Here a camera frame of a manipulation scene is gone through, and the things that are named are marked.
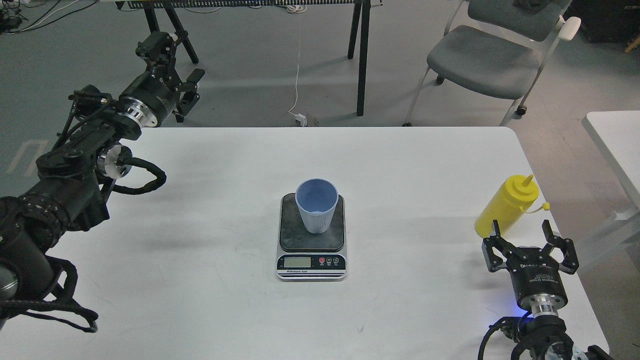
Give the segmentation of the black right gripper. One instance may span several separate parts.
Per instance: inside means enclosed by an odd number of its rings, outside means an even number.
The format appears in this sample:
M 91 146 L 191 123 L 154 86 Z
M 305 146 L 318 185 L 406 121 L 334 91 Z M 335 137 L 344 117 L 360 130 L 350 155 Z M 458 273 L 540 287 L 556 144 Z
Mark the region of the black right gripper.
M 578 254 L 570 238 L 557 235 L 548 219 L 542 221 L 546 244 L 543 248 L 517 247 L 506 241 L 494 219 L 492 230 L 482 241 L 487 271 L 508 269 L 517 306 L 537 318 L 559 315 L 568 299 L 560 271 L 574 275 L 579 268 Z M 554 249 L 563 255 L 562 262 L 551 256 Z

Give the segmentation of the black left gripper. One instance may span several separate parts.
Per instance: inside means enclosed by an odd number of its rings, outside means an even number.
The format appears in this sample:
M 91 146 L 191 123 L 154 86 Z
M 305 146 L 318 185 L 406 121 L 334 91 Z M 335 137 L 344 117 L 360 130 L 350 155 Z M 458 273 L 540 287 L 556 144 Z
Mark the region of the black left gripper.
M 151 32 L 137 43 L 135 54 L 146 63 L 146 70 L 120 94 L 124 116 L 140 128 L 157 128 L 172 114 L 183 123 L 200 99 L 198 83 L 204 69 L 195 68 L 185 81 L 176 69 L 176 50 L 183 41 L 183 32 Z

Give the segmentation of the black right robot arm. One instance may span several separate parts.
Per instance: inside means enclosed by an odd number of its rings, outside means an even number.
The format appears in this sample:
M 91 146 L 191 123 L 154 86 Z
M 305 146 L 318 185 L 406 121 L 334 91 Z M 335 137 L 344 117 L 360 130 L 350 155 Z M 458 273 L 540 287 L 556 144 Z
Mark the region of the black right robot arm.
M 525 351 L 533 360 L 609 360 L 610 354 L 601 347 L 591 345 L 582 351 L 567 335 L 566 324 L 558 315 L 568 301 L 560 272 L 576 273 L 578 255 L 574 242 L 555 234 L 548 220 L 542 223 L 542 230 L 546 237 L 543 248 L 516 247 L 503 239 L 494 219 L 489 237 L 483 239 L 487 269 L 509 272 L 516 303 L 525 314 L 501 317 L 490 325 L 480 343 L 478 359 L 483 358 L 490 337 L 501 331 L 515 343 L 512 360 L 519 360 Z

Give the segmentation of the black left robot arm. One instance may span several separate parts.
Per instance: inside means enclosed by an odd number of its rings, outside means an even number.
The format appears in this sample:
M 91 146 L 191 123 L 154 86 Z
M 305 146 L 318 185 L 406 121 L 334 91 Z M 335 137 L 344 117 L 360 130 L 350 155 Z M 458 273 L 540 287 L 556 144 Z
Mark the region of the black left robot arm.
M 52 149 L 36 160 L 39 182 L 18 197 L 1 199 L 1 323 L 19 315 L 51 320 L 49 312 L 70 312 L 98 330 L 98 314 L 74 300 L 76 267 L 47 255 L 67 231 L 88 231 L 110 215 L 111 193 L 142 195 L 167 180 L 157 165 L 134 157 L 122 139 L 137 140 L 169 116 L 182 123 L 197 104 L 197 68 L 182 80 L 176 51 L 188 33 L 158 30 L 137 44 L 146 63 L 118 98 L 87 85 L 69 96 L 69 117 Z

